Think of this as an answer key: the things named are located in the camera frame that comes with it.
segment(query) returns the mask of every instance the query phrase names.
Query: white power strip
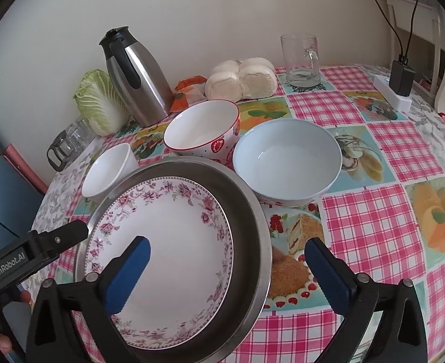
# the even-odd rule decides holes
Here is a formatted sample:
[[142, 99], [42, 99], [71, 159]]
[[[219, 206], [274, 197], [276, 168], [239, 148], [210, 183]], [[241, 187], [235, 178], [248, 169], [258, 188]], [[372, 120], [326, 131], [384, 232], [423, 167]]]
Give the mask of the white power strip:
[[407, 113], [412, 104], [412, 99], [409, 96], [397, 95], [389, 87], [389, 78], [381, 75], [374, 77], [373, 85], [384, 96], [388, 103], [399, 112]]

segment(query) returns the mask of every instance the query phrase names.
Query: white bread roll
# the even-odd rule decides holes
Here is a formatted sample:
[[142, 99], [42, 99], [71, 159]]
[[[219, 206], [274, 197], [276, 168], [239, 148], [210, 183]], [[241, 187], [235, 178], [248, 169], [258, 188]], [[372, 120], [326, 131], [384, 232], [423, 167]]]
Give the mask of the white bread roll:
[[239, 61], [237, 60], [227, 60], [221, 64], [216, 65], [211, 72], [212, 74], [215, 74], [216, 72], [234, 72], [237, 74], [239, 72]]
[[239, 101], [241, 99], [241, 84], [234, 72], [224, 71], [212, 74], [206, 82], [208, 100]]
[[265, 58], [262, 57], [247, 58], [241, 63], [239, 69], [242, 70], [243, 68], [246, 68], [249, 65], [264, 65], [265, 67], [270, 68], [274, 74], [276, 73], [274, 65], [269, 60], [266, 60]]
[[267, 98], [278, 88], [276, 75], [265, 65], [248, 65], [239, 71], [243, 98]]

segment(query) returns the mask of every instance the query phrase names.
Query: table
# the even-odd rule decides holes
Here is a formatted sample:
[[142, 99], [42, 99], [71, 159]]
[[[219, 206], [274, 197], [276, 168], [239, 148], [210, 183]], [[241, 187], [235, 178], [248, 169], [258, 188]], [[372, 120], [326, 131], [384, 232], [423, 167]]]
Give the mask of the table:
[[[434, 151], [439, 163], [417, 129], [421, 109], [408, 115], [396, 112], [373, 87], [372, 75], [385, 71], [346, 66], [322, 68], [321, 73], [321, 84], [303, 92], [289, 85], [284, 70], [278, 69], [279, 86], [271, 98], [239, 103], [242, 133], [273, 118], [306, 119], [329, 129], [345, 146], [347, 157], [345, 169], [322, 199], [297, 209], [262, 204], [272, 243], [285, 258], [273, 263], [263, 312], [226, 362], [312, 362], [330, 341], [342, 318], [332, 312], [304, 262], [304, 243], [313, 236], [324, 240], [355, 273], [366, 272], [379, 282], [414, 281], [428, 356], [434, 361], [445, 352], [445, 157]], [[171, 118], [144, 129], [131, 123], [92, 143], [55, 177], [33, 228], [52, 230], [70, 220], [89, 219], [96, 205], [81, 196], [81, 185], [104, 150], [130, 143], [141, 166], [174, 156], [163, 144]], [[359, 149], [352, 148], [348, 138]], [[33, 299], [47, 277], [58, 283], [73, 281], [74, 255], [74, 249], [66, 251], [23, 283]], [[296, 276], [281, 277], [289, 272]], [[75, 320], [90, 355], [102, 361], [83, 318]], [[360, 350], [368, 347], [377, 323], [378, 318], [371, 321]]]

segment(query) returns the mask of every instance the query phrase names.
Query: stainless steel carafe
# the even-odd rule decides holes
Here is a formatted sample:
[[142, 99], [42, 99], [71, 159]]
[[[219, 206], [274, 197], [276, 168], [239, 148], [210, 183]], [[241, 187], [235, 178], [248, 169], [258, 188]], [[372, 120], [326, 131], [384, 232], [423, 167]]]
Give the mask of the stainless steel carafe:
[[168, 116], [174, 94], [151, 53], [129, 32], [113, 28], [100, 41], [108, 74], [141, 127]]

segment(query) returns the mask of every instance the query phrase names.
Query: human hand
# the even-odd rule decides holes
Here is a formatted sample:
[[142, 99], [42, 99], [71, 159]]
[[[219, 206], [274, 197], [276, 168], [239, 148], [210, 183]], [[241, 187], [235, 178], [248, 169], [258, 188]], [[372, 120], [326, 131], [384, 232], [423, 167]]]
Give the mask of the human hand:
[[[28, 291], [21, 291], [21, 302], [29, 303], [31, 301], [31, 294]], [[5, 355], [13, 349], [13, 344], [9, 337], [0, 335], [0, 350]]]

